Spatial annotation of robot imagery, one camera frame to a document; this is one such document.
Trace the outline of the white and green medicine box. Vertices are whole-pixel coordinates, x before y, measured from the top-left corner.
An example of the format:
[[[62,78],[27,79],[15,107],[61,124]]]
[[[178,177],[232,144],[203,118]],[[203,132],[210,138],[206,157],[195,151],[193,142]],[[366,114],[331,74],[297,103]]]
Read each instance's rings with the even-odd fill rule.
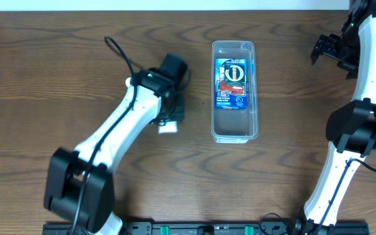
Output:
[[[167,121],[160,122],[158,126],[159,134],[173,134],[178,131],[178,122],[177,121]]]

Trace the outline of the red and green medicine box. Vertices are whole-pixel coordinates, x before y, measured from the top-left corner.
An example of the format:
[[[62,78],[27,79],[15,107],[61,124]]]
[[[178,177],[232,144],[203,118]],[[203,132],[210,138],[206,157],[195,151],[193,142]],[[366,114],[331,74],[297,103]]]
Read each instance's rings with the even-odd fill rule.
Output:
[[[243,64],[224,64],[219,67],[219,91],[222,96],[246,95],[247,71]]]

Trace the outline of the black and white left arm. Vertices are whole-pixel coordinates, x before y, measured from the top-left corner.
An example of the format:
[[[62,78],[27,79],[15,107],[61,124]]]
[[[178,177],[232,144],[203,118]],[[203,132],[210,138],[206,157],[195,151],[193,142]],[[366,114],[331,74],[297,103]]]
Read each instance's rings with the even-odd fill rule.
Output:
[[[181,81],[186,62],[168,54],[158,68],[141,69],[126,80],[127,92],[107,120],[72,151],[58,148],[50,159],[44,207],[67,223],[48,223],[43,234],[119,234],[114,174],[147,125],[176,133],[184,119]]]

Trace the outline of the blue Kool Fever box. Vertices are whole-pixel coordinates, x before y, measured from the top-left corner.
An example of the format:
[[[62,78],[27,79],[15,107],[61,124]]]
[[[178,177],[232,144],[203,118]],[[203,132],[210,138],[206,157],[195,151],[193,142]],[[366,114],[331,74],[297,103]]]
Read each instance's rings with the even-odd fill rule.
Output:
[[[219,91],[219,67],[224,64],[243,64],[246,66],[247,69],[247,60],[246,58],[230,58],[230,59],[222,59],[217,58],[215,60],[215,78],[214,78],[214,91],[215,91],[215,107],[218,109],[232,109],[232,110],[245,110],[247,108],[247,87],[246,87],[246,95],[244,96],[237,96],[237,95],[229,95],[229,96],[222,96],[221,92]]]

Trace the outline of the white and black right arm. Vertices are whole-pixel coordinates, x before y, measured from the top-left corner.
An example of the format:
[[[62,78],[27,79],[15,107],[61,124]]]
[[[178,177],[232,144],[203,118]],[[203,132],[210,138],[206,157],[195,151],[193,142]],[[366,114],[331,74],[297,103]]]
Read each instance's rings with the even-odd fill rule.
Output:
[[[328,155],[315,190],[289,234],[369,234],[365,222],[339,222],[337,213],[359,166],[376,149],[376,0],[350,1],[341,35],[321,35],[310,55],[337,60],[356,79],[351,102],[334,111],[326,124]]]

